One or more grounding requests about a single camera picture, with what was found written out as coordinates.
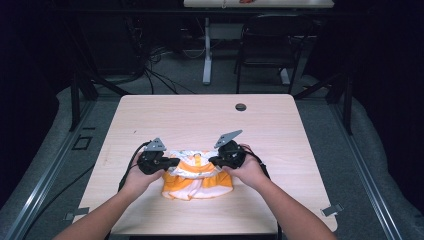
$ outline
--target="crumpled fabric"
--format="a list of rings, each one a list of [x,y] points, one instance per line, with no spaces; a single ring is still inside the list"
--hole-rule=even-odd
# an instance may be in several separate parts
[[[180,163],[163,175],[162,195],[169,199],[215,198],[233,190],[231,176],[208,161],[217,151],[170,151]]]

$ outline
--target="desk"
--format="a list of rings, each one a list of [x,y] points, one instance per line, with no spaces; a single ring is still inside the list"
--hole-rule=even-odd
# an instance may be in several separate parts
[[[236,110],[238,103],[247,109]],[[212,150],[221,134],[239,129],[243,132],[234,140],[248,143],[267,165],[272,180],[335,231],[335,217],[321,214],[320,209],[330,202],[290,95],[123,97],[79,207],[92,211],[116,193],[128,161],[143,142],[160,137],[168,151]],[[232,192],[204,200],[166,199],[161,196],[162,185],[162,179],[152,183],[130,205],[112,234],[277,232],[276,220],[263,199],[237,178]]]
[[[184,7],[189,8],[332,8],[332,0],[256,0],[253,3],[239,3],[239,0],[184,0]],[[205,66],[203,84],[211,82],[212,56],[210,52],[210,24],[205,21]]]

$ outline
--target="gray carpet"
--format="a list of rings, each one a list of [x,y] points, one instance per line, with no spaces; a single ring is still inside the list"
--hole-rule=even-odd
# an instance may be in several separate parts
[[[232,73],[235,51],[225,48],[225,42],[220,43],[213,52],[212,83],[202,84],[203,56],[188,58],[184,55],[163,54],[161,61],[153,66],[153,70],[169,77],[197,94],[224,94],[235,92],[236,76]],[[302,90],[302,86],[313,84],[312,78],[298,79],[293,92]],[[143,76],[134,82],[119,85],[135,94],[150,94],[148,79]],[[165,85],[153,79],[155,94],[173,94]],[[51,186],[43,206],[61,189],[75,179],[97,160],[109,124],[119,102],[119,97],[103,86],[96,86],[100,98],[94,106],[85,102],[90,108],[86,119],[76,133],[82,140],[76,148],[83,148],[84,141],[91,139],[87,149],[72,150],[73,141],[64,156],[64,164]],[[176,85],[180,94],[192,94],[190,91]],[[275,71],[245,71],[241,85],[241,93],[285,93],[287,87],[281,86],[281,81]],[[340,203],[345,209],[337,215],[339,239],[387,239],[378,215],[366,192],[355,167],[355,157],[345,140],[343,129],[337,124],[333,106],[328,106],[323,100],[326,90],[322,89],[310,98],[296,102],[306,129],[312,150],[314,152],[320,173],[332,204]],[[70,92],[65,89],[58,94],[60,110],[54,125],[46,137],[42,147],[15,192],[0,211],[0,239],[6,238],[13,230],[11,227],[21,213],[25,202],[37,182],[43,176],[45,169],[55,161],[62,144],[68,138],[70,127]],[[393,220],[403,239],[424,239],[424,218],[402,196],[395,182],[387,173],[387,164],[381,142],[372,123],[360,104],[354,101],[352,111],[352,130],[355,142],[366,160],[366,164],[387,203]],[[62,193],[52,205],[41,215],[32,226],[26,239],[51,239],[68,226],[71,221],[63,220],[66,213],[73,212],[79,204],[89,173]],[[128,237],[111,236],[110,239],[127,239]]]

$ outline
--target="dark background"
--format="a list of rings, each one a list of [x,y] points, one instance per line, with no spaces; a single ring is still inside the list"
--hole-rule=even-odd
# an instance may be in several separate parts
[[[111,6],[122,3],[108,2]],[[93,28],[100,36],[113,36],[108,42],[97,34],[75,49],[60,19],[45,10],[47,3],[3,1],[0,7],[1,205],[50,129],[58,109],[55,95],[70,85],[75,61],[103,73],[133,73],[142,65],[139,52],[123,36],[128,32],[119,20],[103,28],[94,22],[90,29],[81,25],[90,19],[68,19],[77,38],[90,36]],[[181,1],[169,4],[181,6]],[[367,110],[383,142],[390,174],[405,197],[424,212],[424,2],[338,0],[334,9],[371,9],[374,17],[328,21],[305,73],[324,80],[347,69],[354,80],[354,97]],[[120,51],[93,54],[98,52],[96,47],[107,49],[113,41],[115,51]],[[179,50],[178,42],[162,41]],[[79,53],[89,54],[81,59]]]

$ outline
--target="cable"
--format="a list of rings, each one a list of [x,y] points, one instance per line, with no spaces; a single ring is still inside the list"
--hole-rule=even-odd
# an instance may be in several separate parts
[[[242,151],[244,151],[244,153],[249,154],[250,156],[252,156],[252,157],[256,158],[256,161],[258,161],[259,166],[262,168],[262,171],[264,172],[265,176],[266,176],[267,178],[271,179],[271,177],[269,176],[268,170],[266,169],[266,165],[262,162],[262,160],[261,160],[261,159],[260,159],[260,158],[259,158],[256,154],[254,154],[254,153],[250,150],[250,148],[248,148],[248,147],[246,147],[246,148],[247,148],[247,149],[249,149],[249,151],[250,151],[250,152],[248,152],[248,151],[244,151],[244,150],[242,150]]]
[[[192,90],[190,90],[189,88],[183,86],[182,84],[175,82],[173,80],[171,80],[169,77],[164,76],[160,73],[157,73],[155,71],[153,71],[153,65],[158,63],[161,58],[159,56],[161,56],[162,54],[165,54],[167,52],[163,52],[163,53],[157,53],[159,50],[163,50],[164,48],[157,48],[155,51],[153,51],[153,54],[151,54],[149,61],[146,66],[146,68],[144,69],[145,75],[147,77],[147,79],[150,82],[150,87],[152,89],[152,95],[154,94],[154,87],[153,87],[153,81],[152,81],[152,76],[156,77],[159,81],[161,81],[168,89],[170,89],[174,94],[179,94],[177,92],[176,89],[176,85],[189,91],[190,93],[196,94],[195,92],[193,92]]]
[[[190,55],[188,55],[187,54],[187,52],[188,51],[202,51],[201,53],[199,53],[198,55],[196,55],[196,56],[190,56]],[[183,50],[183,53],[184,53],[184,55],[186,56],[186,57],[188,57],[188,58],[190,58],[190,59],[195,59],[195,58],[198,58],[198,57],[201,57],[202,55],[203,55],[203,53],[206,51],[206,48],[203,48],[203,49],[199,49],[199,50]]]
[[[94,168],[94,165],[91,165],[88,169],[86,169],[83,173],[81,173],[77,178],[75,178],[71,183],[69,183],[66,187],[64,187],[58,194],[56,194],[44,207],[41,209],[41,211],[37,214],[37,216],[34,218],[34,220],[29,225],[28,229],[25,231],[25,234],[22,239],[25,239],[30,232],[31,228],[34,226],[34,224],[37,222],[37,220],[41,217],[41,215],[47,210],[47,208],[63,193],[65,192],[69,187],[71,187],[74,183],[76,183],[78,180],[80,180],[86,173],[88,173],[91,169]]]
[[[138,165],[138,164],[134,164],[134,165],[132,165],[132,162],[134,161],[135,156],[137,156],[137,153],[140,151],[140,149],[141,149],[142,147],[146,146],[146,145],[147,145],[147,144],[149,144],[150,142],[151,142],[151,141],[149,141],[149,142],[145,142],[145,143],[141,144],[141,145],[140,145],[140,146],[139,146],[139,147],[135,150],[135,152],[134,152],[133,156],[131,157],[130,162],[128,163],[127,171],[125,172],[124,176],[122,177],[121,181],[119,182],[118,192],[119,192],[119,191],[122,189],[122,187],[124,186],[125,181],[126,181],[126,179],[127,179],[127,176],[128,176],[128,173],[130,172],[130,170],[131,170],[133,167],[135,167],[135,166],[137,166],[137,165]]]
[[[133,75],[129,76],[128,78],[119,79],[119,80],[108,80],[108,82],[113,83],[115,85],[133,82],[133,81],[139,79],[140,77],[142,77],[143,73],[144,73],[144,69],[134,73]]]
[[[166,47],[157,47],[155,50],[152,51],[152,53],[150,54],[150,58],[153,60],[153,57],[158,57],[159,60],[157,61],[152,61],[153,63],[158,63],[162,58],[163,54],[166,53],[172,53],[171,51],[167,51]]]

